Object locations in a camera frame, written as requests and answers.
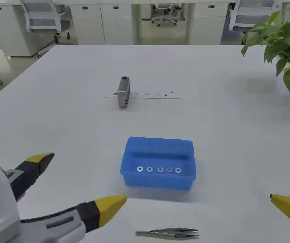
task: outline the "white desk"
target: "white desk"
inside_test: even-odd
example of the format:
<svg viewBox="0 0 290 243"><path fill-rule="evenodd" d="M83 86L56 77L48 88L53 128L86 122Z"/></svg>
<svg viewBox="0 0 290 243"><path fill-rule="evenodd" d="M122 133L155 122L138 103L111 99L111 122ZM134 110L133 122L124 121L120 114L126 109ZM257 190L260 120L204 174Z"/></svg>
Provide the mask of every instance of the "white desk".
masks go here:
<svg viewBox="0 0 290 243"><path fill-rule="evenodd" d="M290 242L290 220L269 202L271 193L290 195L290 98L276 92L263 48L245 58L240 48L54 47L0 92L0 165L55 153L19 202L22 218L127 193L114 220L83 243L158 242L134 231L169 226L198 228L202 243ZM134 99L121 110L104 97L124 75L134 90L182 99ZM119 168L129 136L191 139L192 189L126 187Z"/></svg>

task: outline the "power strip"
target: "power strip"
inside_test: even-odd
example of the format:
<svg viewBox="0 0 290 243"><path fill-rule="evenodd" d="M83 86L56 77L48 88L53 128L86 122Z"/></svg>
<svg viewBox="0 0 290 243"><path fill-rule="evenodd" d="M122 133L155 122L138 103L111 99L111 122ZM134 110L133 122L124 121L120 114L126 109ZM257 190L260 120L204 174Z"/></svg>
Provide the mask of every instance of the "power strip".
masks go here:
<svg viewBox="0 0 290 243"><path fill-rule="evenodd" d="M111 98L117 99L117 92L113 92ZM181 99L181 97L174 91L130 91L129 99Z"/></svg>

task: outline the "floor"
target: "floor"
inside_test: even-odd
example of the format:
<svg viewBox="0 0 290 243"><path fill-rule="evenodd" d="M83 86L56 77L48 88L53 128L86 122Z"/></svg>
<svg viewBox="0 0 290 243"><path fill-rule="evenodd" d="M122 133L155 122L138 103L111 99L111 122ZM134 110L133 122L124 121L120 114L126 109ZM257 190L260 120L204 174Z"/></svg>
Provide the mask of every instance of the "floor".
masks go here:
<svg viewBox="0 0 290 243"><path fill-rule="evenodd" d="M238 33L229 33L225 24L225 31L222 38L222 45L239 45L241 36ZM172 24L162 24L157 27L150 21L142 21L142 45L184 45L186 44L186 23L178 21L177 26ZM70 30L70 40L65 36L59 39L61 45L77 45L74 27ZM6 87L18 75L24 72L29 66L36 62L37 57L6 57L0 47L0 90Z"/></svg>

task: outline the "office chair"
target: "office chair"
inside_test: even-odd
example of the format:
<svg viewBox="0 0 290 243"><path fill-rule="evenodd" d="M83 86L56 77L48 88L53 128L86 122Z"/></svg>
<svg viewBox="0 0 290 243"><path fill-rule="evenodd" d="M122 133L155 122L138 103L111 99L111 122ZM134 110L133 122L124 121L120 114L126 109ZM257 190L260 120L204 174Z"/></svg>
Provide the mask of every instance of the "office chair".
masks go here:
<svg viewBox="0 0 290 243"><path fill-rule="evenodd" d="M151 19L152 23L158 21L157 26L159 27L161 23L165 20L167 22L172 22L176 26L177 18L172 16L174 11L173 4L155 4L155 10L163 10L164 15L160 15Z"/></svg>
<svg viewBox="0 0 290 243"><path fill-rule="evenodd" d="M29 32L52 32L55 44L58 44L58 36L71 26L70 12L65 5L55 5L53 0L20 0L24 10L26 28ZM52 46L38 52L38 57L49 51Z"/></svg>
<svg viewBox="0 0 290 243"><path fill-rule="evenodd" d="M278 8L278 0L236 0L230 10L229 30L247 33L255 24L266 22Z"/></svg>

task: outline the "tweezers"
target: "tweezers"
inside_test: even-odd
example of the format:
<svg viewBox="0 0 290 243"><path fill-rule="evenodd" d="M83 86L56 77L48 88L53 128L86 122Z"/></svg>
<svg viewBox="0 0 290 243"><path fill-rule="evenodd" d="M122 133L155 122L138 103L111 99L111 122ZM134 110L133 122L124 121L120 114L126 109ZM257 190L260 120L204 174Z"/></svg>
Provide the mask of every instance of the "tweezers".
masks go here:
<svg viewBox="0 0 290 243"><path fill-rule="evenodd" d="M166 228L147 231L136 231L135 234L137 236L147 236L161 239L189 239L197 238L199 236L197 229L188 228Z"/></svg>

